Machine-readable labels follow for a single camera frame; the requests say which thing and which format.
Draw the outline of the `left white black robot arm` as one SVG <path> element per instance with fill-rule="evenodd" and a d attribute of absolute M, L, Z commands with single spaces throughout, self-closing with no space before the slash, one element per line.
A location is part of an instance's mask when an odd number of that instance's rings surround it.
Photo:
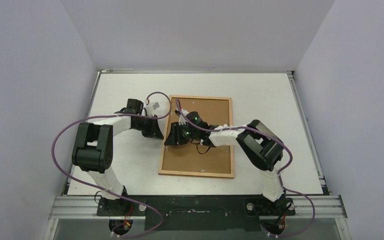
<path fill-rule="evenodd" d="M 164 136 L 155 113 L 159 107 L 158 102 L 130 98 L 126 107 L 114 113 L 115 117 L 78 125 L 72 163 L 87 172 L 95 184 L 104 189 L 99 204 L 116 215 L 124 215 L 131 205 L 126 199 L 126 187 L 120 183 L 111 167 L 113 138 L 124 131 L 137 130 L 145 138 L 162 140 Z"/>

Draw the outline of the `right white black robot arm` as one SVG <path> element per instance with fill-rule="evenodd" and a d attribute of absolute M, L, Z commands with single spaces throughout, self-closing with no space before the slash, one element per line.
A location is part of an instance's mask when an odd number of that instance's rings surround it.
<path fill-rule="evenodd" d="M 286 193 L 279 171 L 285 145 L 260 120 L 254 119 L 241 126 L 212 125 L 202 120 L 196 111 L 181 109 L 176 110 L 175 114 L 179 120 L 171 124 L 165 146 L 180 146 L 196 141 L 209 148 L 240 147 L 265 180 L 262 189 L 264 211 L 274 215 L 282 209 Z"/>

